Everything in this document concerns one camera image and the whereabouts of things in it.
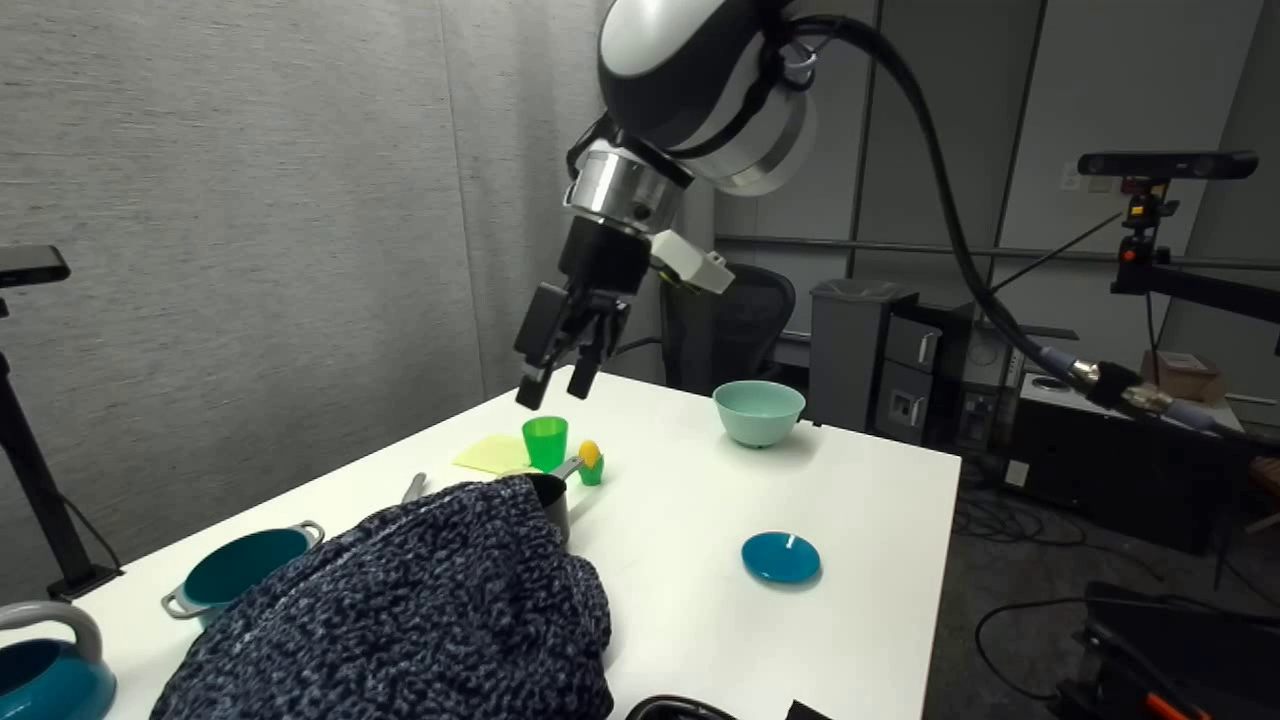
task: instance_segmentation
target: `light stand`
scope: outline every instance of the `light stand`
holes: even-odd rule
[[[56,247],[21,247],[21,250],[0,250],[0,288],[16,288],[16,283],[51,283],[74,277],[66,254]],[[31,423],[9,384],[9,359],[0,350],[0,444],[5,456],[41,518],[41,532],[51,547],[51,560],[60,569],[60,578],[50,582],[51,599],[77,599],[100,582],[107,582],[114,569],[100,569],[90,560],[86,538],[69,515],[69,504],[44,465],[44,452],[31,436]]]

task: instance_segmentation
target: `cable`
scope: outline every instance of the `cable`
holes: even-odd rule
[[[1043,535],[1043,515],[1041,510],[1014,509],[1000,493],[994,493],[994,494],[995,500],[988,509],[981,509],[972,493],[961,493],[957,532],[965,532],[972,538],[988,538],[988,544],[1038,544],[1038,547],[1065,547],[1065,552],[1073,552],[1073,547],[1099,552],[1099,555],[1115,555],[1115,560],[1141,569],[1155,582],[1167,578],[1165,571],[1155,571],[1141,555],[1133,555],[1126,547],[1111,547],[1111,544],[1095,544],[1079,518],[1057,515],[1057,518],[1073,524],[1078,532],[1067,538]]]
[[[1252,575],[1245,575],[1232,560],[1224,560],[1230,575],[1235,575],[1235,582],[1245,582],[1256,599],[1280,607],[1280,595],[1274,595],[1267,588],[1260,588]]]
[[[1053,260],[1067,254],[1073,247],[1079,247],[1085,241],[1091,241],[1095,232],[1106,232],[1106,229],[1109,229],[1109,222],[1115,222],[1122,216],[1126,216],[1126,211],[1111,211],[1111,216],[1095,221],[1090,232],[1073,234],[1067,242],[1060,242],[1060,247],[1053,247],[1053,250],[1043,250],[1043,254],[1028,260],[1028,264],[1023,264],[1023,266],[1017,266],[1017,272],[1007,272],[1000,283],[994,283],[994,295],[1000,295],[1007,283],[1017,283],[1017,278],[1032,277],[1038,266],[1043,266],[1043,264],[1053,264]]]
[[[639,337],[632,342],[621,342],[612,357],[627,357],[627,350],[650,346],[650,342],[666,342],[666,341],[661,337]]]
[[[1017,314],[995,300],[995,290],[983,283],[983,277],[972,264],[972,247],[965,241],[965,222],[961,222],[961,202],[951,192],[951,174],[949,174],[949,159],[940,148],[940,130],[929,106],[929,96],[915,81],[915,71],[909,68],[909,60],[868,23],[849,18],[849,17],[801,17],[789,23],[793,37],[838,37],[862,51],[868,51],[905,92],[905,100],[911,104],[911,117],[924,130],[924,148],[931,159],[931,181],[943,202],[943,222],[949,222],[949,241],[951,241],[951,254],[961,266],[961,278],[967,288],[967,295],[981,304],[981,312],[994,318],[995,330],[1006,330],[1006,341],[1023,350],[1032,365],[1041,365],[1047,374],[1065,379],[1067,389],[1078,389],[1079,394],[1090,394],[1091,405],[1115,408],[1133,419],[1148,419],[1148,423],[1167,423],[1180,426],[1190,436],[1212,436],[1248,452],[1277,452],[1280,444],[1248,436],[1241,426],[1224,426],[1220,419],[1195,413],[1195,408],[1180,408],[1180,405],[1137,405],[1127,394],[1127,389],[1141,384],[1137,371],[1109,365],[1109,359],[1078,359],[1078,357],[1060,357],[1057,346],[1041,346],[1020,325]]]
[[[1154,290],[1143,295],[1143,308],[1148,308],[1148,366],[1154,366],[1154,379],[1159,389],[1159,337],[1155,337],[1155,300],[1154,300]]]
[[[119,564],[117,547],[103,538],[103,532],[79,510],[79,504],[74,494],[60,494],[60,500],[90,527],[90,535],[107,552],[114,571],[119,575],[125,564]]]
[[[977,656],[983,658],[983,666],[1006,684],[1014,687],[1017,697],[1023,699],[1038,699],[1038,703],[1053,703],[1057,697],[1053,692],[1032,692],[1023,684],[1017,684],[1007,672],[1000,672],[1000,664],[994,658],[988,642],[983,642],[983,630],[995,616],[1007,616],[1007,611],[1038,611],[1038,607],[1067,607],[1067,604],[1109,604],[1109,607],[1195,607],[1204,616],[1215,616],[1215,618],[1232,618],[1232,623],[1252,623],[1252,626],[1280,626],[1280,616],[1248,616],[1248,611],[1230,611],[1230,607],[1215,607],[1215,604],[1204,604],[1195,595],[1047,595],[1047,599],[1020,599],[1020,604],[1000,604],[1000,607],[988,607],[977,626],[972,626],[972,649]]]

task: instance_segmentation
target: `small plate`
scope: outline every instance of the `small plate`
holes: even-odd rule
[[[819,552],[796,532],[760,532],[744,544],[744,564],[760,582],[818,582],[826,571]]]

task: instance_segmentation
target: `small bowl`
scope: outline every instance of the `small bowl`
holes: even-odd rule
[[[731,379],[712,391],[729,440],[771,446],[793,436],[805,394],[771,379]]]
[[[325,544],[325,527],[304,518],[297,527],[270,527],[242,535],[216,552],[209,552],[189,578],[159,599],[159,607],[173,618],[194,618],[199,623],[216,618],[233,599],[242,599],[247,588],[270,578],[277,569],[289,560],[311,552]]]

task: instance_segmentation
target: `floor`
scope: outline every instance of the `floor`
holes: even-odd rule
[[[961,493],[961,515],[949,555],[949,582],[940,599],[929,720],[1038,720],[1053,716],[1043,703],[1000,684],[977,652],[977,623],[983,611],[1014,599],[1079,595],[1090,578],[1111,578],[1137,593],[1195,595],[1235,611],[1280,616],[1280,527],[1245,535],[1232,547],[1224,582],[1212,582],[1215,560],[1122,535],[1041,504],[994,494],[983,489]],[[1079,672],[1078,630],[1085,607],[1007,611],[988,623],[988,656],[1023,692],[1053,692]]]

